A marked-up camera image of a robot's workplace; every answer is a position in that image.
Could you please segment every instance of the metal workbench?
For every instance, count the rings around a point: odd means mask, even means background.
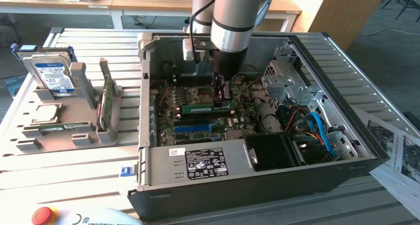
[[[119,131],[125,143],[118,147],[52,152],[0,158],[0,201],[20,200],[60,206],[100,206],[137,216],[118,178],[121,166],[138,159],[138,122],[141,94],[141,65],[137,36],[142,30],[75,29],[51,33],[46,47],[75,48],[79,62],[87,65],[92,85],[103,85],[99,58],[109,60],[113,78],[123,86]],[[336,84],[348,102],[404,131],[419,135],[415,127],[391,104],[372,82],[361,74],[329,37],[320,33],[298,34],[306,48]],[[22,103],[31,99],[26,93],[35,88],[28,76],[22,91],[4,117],[0,134],[22,114]],[[0,149],[1,154],[19,154]],[[351,179],[329,193],[297,197],[190,216],[177,222],[193,224],[381,224],[420,225],[400,202],[372,176]]]

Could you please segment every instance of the floor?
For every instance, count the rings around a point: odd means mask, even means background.
[[[348,49],[348,54],[360,66],[373,83],[379,86],[391,101],[401,111],[411,111],[420,117],[420,36],[383,31],[377,35],[364,35],[381,28],[420,31],[420,23],[416,18],[420,11],[408,9],[396,21],[395,17],[403,5],[395,1],[381,9],[379,6],[372,18],[365,24],[363,31]],[[26,15],[16,14],[19,31],[23,44],[42,45],[51,27],[68,28],[113,28],[111,18],[96,15]],[[139,20],[150,25],[154,16]],[[181,29],[185,26],[182,17],[158,17],[150,29]],[[134,24],[131,17],[123,18],[125,28],[146,28]],[[0,48],[0,78],[19,76],[27,73],[26,68],[10,52],[10,48]],[[6,89],[0,89],[0,119],[12,102]]]

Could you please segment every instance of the blue pcie slot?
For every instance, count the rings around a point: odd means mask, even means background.
[[[213,130],[213,124],[175,126],[175,133],[211,132],[211,130]]]

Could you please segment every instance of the circuit board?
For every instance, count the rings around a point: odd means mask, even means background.
[[[209,141],[224,141],[241,138],[248,134],[254,134],[254,126],[249,123],[240,104],[240,94],[249,82],[244,77],[233,79],[230,90],[233,100],[222,103],[222,109],[229,111],[230,116],[210,117],[206,119],[210,130],[179,133],[175,131],[175,123],[179,121],[179,111],[194,112],[205,111],[211,104],[213,97],[209,90],[211,86],[173,86],[167,91],[165,100],[159,103],[161,96],[165,94],[165,86],[154,91],[157,94],[157,146],[170,146],[181,144],[201,143]]]

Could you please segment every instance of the table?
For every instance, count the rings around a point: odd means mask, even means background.
[[[0,0],[0,12],[28,14],[110,15],[115,29],[123,29],[123,15],[191,15],[193,0]],[[277,31],[292,31],[300,7],[292,0],[273,0],[266,19],[284,20]]]
[[[87,76],[94,86],[103,85],[103,76],[99,75],[98,60],[104,57],[111,64],[111,74],[118,85],[125,87],[122,95],[126,98],[125,115],[139,117],[141,95],[141,64],[138,60],[137,36],[146,30],[82,29],[67,28],[62,33],[50,34],[46,47],[63,47],[71,42],[80,62],[87,63]],[[340,92],[353,105],[364,110],[391,109],[383,119],[397,118],[395,106],[388,103],[377,88],[361,76],[355,64],[347,63],[349,58],[341,49],[332,46],[332,39],[319,33],[297,34],[316,61],[321,65],[328,77],[340,81]],[[356,87],[373,89],[375,99],[355,96]],[[28,75],[18,97],[0,125],[0,136],[14,121],[12,115],[24,112],[20,103],[28,100],[27,93],[35,88],[35,81]],[[400,128],[409,127],[401,121],[393,121]],[[121,127],[126,130],[137,129],[139,120],[122,120]],[[0,157],[0,199],[11,201],[8,206],[19,209],[22,206],[36,203],[39,206],[56,208],[109,207],[118,209],[133,216],[133,206],[126,195],[119,191],[127,189],[126,181],[118,177],[122,165],[138,161],[138,141],[121,147],[83,149],[44,154]],[[246,206],[230,210],[217,211],[205,215],[195,215],[163,224],[202,224],[202,225],[268,225],[268,224],[419,224],[417,219],[408,212],[395,197],[387,192],[372,176],[348,180],[328,193],[317,193],[264,204]]]

